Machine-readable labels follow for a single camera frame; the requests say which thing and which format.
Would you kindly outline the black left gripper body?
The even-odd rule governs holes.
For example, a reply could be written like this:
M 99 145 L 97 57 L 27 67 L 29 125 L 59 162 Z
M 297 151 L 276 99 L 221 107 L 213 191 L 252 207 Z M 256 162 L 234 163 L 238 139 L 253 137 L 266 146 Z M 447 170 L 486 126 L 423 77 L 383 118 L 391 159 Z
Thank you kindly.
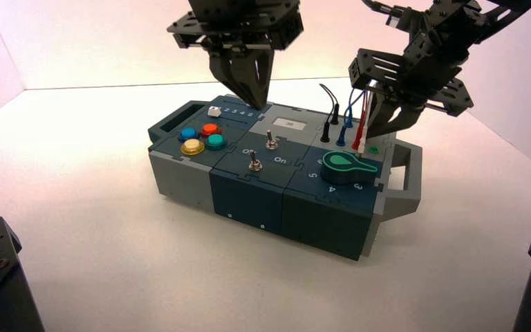
M 303 31 L 299 1 L 190 1 L 167 27 L 181 48 L 284 50 Z

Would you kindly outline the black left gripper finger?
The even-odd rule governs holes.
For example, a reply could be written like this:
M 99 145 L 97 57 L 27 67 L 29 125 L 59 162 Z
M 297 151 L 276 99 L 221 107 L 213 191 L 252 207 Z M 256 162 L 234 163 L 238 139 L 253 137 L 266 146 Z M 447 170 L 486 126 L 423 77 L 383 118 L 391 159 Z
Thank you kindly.
M 217 53 L 209 57 L 209 69 L 213 76 L 252 108 L 259 108 L 257 91 L 259 74 L 256 53 Z
M 250 52 L 251 105 L 255 109 L 262 109 L 266 105 L 273 60 L 274 51 L 271 49 Z

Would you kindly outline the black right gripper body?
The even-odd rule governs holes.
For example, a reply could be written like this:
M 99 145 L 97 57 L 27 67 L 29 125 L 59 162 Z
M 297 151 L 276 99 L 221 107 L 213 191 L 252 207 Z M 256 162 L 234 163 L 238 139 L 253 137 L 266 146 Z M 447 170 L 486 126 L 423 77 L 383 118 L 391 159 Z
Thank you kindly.
M 440 102 L 441 111 L 458 116 L 473 107 L 456 77 L 471 45 L 465 37 L 430 30 L 417 33 L 401 55 L 361 48 L 348 67 L 351 86 L 407 104 Z

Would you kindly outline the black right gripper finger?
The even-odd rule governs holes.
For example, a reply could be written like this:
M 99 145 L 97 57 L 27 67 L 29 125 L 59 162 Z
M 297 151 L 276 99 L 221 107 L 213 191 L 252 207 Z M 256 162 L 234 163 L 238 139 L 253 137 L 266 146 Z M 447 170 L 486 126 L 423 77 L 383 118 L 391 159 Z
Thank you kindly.
M 366 138 L 381 136 L 398 130 L 390 119 L 399 107 L 398 101 L 386 95 L 374 93 L 371 102 L 369 119 L 367 120 Z
M 399 114 L 390 120 L 396 109 L 400 108 Z M 425 109 L 424 104 L 388 104 L 387 115 L 388 121 L 385 125 L 384 132 L 392 133 L 412 127 Z

